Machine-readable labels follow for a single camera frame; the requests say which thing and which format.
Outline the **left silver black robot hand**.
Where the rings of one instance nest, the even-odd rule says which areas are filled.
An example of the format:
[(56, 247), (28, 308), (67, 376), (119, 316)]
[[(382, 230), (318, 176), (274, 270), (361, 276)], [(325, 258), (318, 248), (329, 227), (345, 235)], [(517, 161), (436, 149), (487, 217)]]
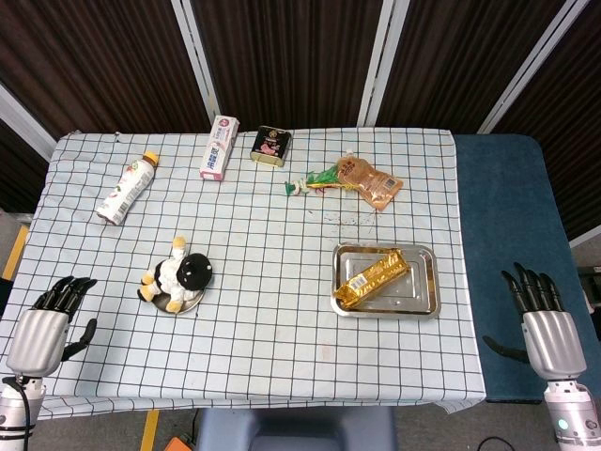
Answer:
[(42, 379), (91, 343), (97, 321), (90, 319), (76, 342), (68, 331), (86, 293), (97, 284), (89, 277), (67, 276), (42, 293), (18, 321), (7, 367), (17, 377)]

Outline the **white-labelled yellow-capped drink bottle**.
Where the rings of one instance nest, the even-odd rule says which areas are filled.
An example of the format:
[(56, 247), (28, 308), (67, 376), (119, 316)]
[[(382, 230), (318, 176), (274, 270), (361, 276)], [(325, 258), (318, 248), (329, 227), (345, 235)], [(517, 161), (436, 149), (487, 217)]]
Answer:
[(153, 180), (159, 163), (159, 155), (146, 151), (123, 172), (112, 192), (96, 209), (97, 215), (113, 225), (120, 225), (140, 193)]

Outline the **round steel plate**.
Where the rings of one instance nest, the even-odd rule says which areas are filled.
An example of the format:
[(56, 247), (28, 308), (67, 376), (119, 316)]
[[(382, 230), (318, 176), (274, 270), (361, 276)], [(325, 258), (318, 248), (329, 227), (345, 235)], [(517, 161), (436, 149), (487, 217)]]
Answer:
[[(200, 301), (202, 300), (203, 296), (205, 294), (204, 290), (199, 290), (196, 295), (191, 298), (188, 301), (184, 301), (180, 310), (178, 311), (179, 314), (184, 314), (190, 310), (192, 310), (194, 307), (196, 307)], [(171, 298), (170, 295), (167, 293), (161, 293), (156, 295), (153, 300), (151, 301), (151, 303), (160, 311), (167, 313), (167, 305), (169, 304)]]

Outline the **black meat tin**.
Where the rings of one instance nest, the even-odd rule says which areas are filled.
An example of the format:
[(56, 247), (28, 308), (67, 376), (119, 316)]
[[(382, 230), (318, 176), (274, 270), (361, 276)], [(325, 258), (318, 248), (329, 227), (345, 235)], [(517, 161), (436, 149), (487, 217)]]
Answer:
[(251, 160), (256, 163), (282, 167), (291, 141), (292, 135), (287, 130), (260, 126), (250, 152)]

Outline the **pink white toothpaste box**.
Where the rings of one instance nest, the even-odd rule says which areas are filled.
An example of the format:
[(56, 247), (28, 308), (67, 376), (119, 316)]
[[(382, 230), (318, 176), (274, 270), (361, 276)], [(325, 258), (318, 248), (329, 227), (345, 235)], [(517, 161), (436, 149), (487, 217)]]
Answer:
[(215, 117), (200, 165), (202, 179), (221, 181), (239, 129), (235, 117)]

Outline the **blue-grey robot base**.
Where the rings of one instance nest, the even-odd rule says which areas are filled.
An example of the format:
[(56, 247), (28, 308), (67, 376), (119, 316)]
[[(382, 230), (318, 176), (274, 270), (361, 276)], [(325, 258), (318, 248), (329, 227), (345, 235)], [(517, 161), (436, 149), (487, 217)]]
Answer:
[(397, 451), (392, 407), (206, 409), (194, 451)]

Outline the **blue padded table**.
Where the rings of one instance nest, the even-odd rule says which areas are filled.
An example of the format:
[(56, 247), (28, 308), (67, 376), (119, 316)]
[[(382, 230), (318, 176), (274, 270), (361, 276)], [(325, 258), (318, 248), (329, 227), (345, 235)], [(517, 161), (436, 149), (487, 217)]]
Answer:
[(455, 143), (462, 240), (487, 399), (539, 403), (545, 385), (532, 368), (498, 355), (484, 338), (524, 345), (501, 275), (514, 272), (516, 262), (548, 273), (568, 311), (581, 297), (542, 151), (532, 138), (515, 134), (458, 134)]

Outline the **plush toy black white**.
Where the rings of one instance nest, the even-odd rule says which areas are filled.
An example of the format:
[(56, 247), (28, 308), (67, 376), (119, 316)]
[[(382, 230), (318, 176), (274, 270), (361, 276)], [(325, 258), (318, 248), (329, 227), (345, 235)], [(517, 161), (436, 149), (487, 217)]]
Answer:
[(212, 278), (212, 264), (203, 254), (189, 254), (186, 245), (184, 237), (174, 237), (170, 257), (145, 272), (137, 289), (142, 302), (165, 295), (165, 311), (178, 314), (186, 302), (204, 291)]

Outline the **checkered white tablecloth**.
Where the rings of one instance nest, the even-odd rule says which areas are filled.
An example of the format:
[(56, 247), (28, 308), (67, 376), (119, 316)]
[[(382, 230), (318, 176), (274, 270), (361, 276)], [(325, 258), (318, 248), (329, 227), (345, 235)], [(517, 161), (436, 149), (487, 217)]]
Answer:
[[(60, 278), (94, 278), (69, 327), (90, 346), (49, 376), (45, 418), (148, 407), (306, 407), (485, 398), (457, 192), (457, 148), (433, 129), (295, 131), (281, 168), (253, 162), (242, 132), (222, 181), (204, 180), (203, 134), (72, 132), (60, 138), (0, 319), (0, 378), (19, 317)], [(146, 151), (153, 180), (123, 222), (96, 209)], [(355, 190), (285, 193), (285, 183), (352, 155), (403, 181), (385, 210)], [(200, 303), (164, 313), (137, 296), (182, 236), (212, 278)], [(433, 250), (440, 310), (430, 319), (343, 318), (331, 308), (343, 242)]]

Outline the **rectangular steel tray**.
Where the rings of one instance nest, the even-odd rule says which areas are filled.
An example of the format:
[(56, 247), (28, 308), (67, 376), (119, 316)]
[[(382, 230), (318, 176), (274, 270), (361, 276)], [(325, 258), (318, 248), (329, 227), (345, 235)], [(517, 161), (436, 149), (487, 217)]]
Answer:
[(340, 243), (332, 251), (331, 289), (337, 290), (348, 279), (398, 248), (408, 271), (374, 295), (352, 308), (331, 296), (333, 311), (347, 318), (429, 319), (440, 309), (439, 277), (436, 256), (420, 244), (393, 242)]

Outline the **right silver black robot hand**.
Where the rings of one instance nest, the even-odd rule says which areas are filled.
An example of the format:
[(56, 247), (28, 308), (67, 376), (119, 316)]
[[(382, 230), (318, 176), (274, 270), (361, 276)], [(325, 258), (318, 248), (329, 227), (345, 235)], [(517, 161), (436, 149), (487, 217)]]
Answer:
[(528, 364), (545, 381), (574, 381), (587, 369), (576, 324), (564, 308), (555, 282), (544, 272), (514, 264), (517, 276), (503, 271), (519, 315), (525, 348), (509, 348), (485, 335), (498, 355)]

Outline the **brown partition panel white frame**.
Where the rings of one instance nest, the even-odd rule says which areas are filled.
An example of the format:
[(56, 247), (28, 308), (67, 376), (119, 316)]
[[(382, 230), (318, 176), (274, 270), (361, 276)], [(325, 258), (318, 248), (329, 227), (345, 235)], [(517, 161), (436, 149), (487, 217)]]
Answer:
[(0, 209), (36, 210), (56, 144), (0, 82)]
[(566, 0), (405, 0), (379, 127), (475, 133)]
[(601, 0), (588, 0), (492, 131), (539, 143), (568, 239), (601, 226)]
[(0, 83), (53, 138), (209, 129), (170, 0), (0, 0)]
[(383, 0), (191, 0), (221, 113), (244, 131), (354, 127)]

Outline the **brown snack pouch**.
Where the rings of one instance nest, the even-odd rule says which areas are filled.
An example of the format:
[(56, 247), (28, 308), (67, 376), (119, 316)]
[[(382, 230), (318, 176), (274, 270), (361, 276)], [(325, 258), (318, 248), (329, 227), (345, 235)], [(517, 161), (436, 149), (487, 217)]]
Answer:
[(401, 179), (379, 171), (366, 160), (352, 155), (338, 160), (337, 178), (379, 211), (385, 210), (403, 187)]

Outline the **gold foil snack package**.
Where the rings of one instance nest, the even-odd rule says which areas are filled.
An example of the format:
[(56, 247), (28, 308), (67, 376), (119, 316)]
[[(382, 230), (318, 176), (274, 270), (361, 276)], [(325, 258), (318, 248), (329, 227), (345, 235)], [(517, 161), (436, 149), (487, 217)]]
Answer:
[(334, 298), (345, 308), (352, 309), (375, 296), (391, 282), (409, 270), (402, 251), (393, 248), (371, 266), (355, 274), (333, 292)]

